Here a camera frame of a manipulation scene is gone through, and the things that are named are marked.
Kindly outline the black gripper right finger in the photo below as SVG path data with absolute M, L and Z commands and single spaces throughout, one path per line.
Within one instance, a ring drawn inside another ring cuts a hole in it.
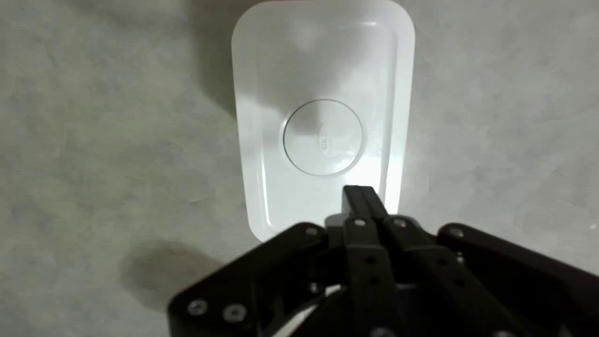
M 372 219 L 389 245 L 478 337 L 599 337 L 599 277 L 460 223 L 435 236 L 389 215 L 372 187 L 342 189 L 351 215 Z

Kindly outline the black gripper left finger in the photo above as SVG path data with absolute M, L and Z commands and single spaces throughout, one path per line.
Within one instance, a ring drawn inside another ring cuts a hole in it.
M 349 337 L 338 247 L 329 232 L 299 223 L 177 292 L 168 307 L 170 337 L 273 337 L 310 309 L 291 337 Z

